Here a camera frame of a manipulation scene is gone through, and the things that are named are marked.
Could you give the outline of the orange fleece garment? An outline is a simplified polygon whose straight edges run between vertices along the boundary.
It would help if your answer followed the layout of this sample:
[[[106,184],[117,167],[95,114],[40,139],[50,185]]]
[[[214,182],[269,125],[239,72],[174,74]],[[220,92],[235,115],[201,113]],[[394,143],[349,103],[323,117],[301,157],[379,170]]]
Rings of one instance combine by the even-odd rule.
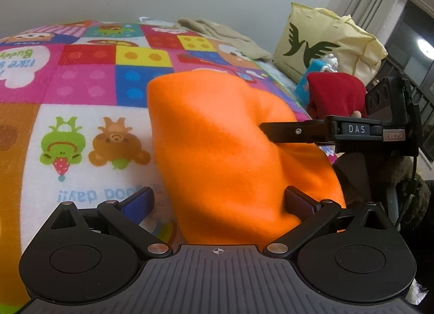
[[[264,122],[293,122],[273,93],[231,74],[188,71],[153,79],[147,104],[157,168],[185,240],[266,246],[299,225],[292,185],[343,204],[338,178],[313,144],[274,144]]]

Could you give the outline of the red cloth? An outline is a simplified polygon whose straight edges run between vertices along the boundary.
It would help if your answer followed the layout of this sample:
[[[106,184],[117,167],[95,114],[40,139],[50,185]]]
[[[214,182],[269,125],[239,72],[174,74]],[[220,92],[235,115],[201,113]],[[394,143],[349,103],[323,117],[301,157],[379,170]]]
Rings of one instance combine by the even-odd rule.
[[[310,94],[307,111],[311,118],[367,117],[366,87],[358,78],[341,72],[311,72],[307,81]]]

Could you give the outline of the cream tote bag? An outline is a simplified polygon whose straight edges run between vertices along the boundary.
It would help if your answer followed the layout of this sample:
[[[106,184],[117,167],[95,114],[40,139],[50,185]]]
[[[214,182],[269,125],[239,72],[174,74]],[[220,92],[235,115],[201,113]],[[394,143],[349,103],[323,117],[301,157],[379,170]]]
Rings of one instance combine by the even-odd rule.
[[[351,16],[292,3],[273,56],[275,66],[297,83],[314,60],[330,54],[338,60],[338,71],[364,84],[375,77],[388,55],[384,45]]]

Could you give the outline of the colourful cartoon play mat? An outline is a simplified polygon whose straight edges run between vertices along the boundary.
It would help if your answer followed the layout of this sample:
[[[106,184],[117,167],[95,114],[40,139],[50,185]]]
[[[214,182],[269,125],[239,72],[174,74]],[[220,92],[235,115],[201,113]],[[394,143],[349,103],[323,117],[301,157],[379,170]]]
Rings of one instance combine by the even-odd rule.
[[[1,39],[1,312],[29,299],[18,265],[55,208],[93,209],[144,187],[155,206],[140,225],[172,247],[180,232],[155,161],[147,86],[188,71],[231,74],[301,106],[255,60],[174,26],[81,21]]]

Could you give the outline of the grey window curtain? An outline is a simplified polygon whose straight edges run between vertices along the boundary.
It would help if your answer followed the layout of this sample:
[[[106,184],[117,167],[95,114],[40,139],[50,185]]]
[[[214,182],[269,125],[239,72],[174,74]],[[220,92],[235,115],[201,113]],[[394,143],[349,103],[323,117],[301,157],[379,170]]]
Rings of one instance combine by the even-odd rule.
[[[330,0],[327,7],[338,15],[351,16],[354,23],[386,44],[400,20],[408,0]]]

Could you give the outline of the beige folded cloth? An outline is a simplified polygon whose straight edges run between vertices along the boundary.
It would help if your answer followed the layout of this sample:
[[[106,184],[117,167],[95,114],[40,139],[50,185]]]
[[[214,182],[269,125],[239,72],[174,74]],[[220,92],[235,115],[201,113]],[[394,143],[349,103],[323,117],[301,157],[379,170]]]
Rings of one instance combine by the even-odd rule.
[[[254,42],[254,40],[251,40],[251,38],[226,25],[218,24],[202,18],[196,20],[180,18],[177,20],[176,26],[210,36],[217,40],[222,40],[252,60],[265,62],[272,61],[272,54],[270,52],[261,48]]]

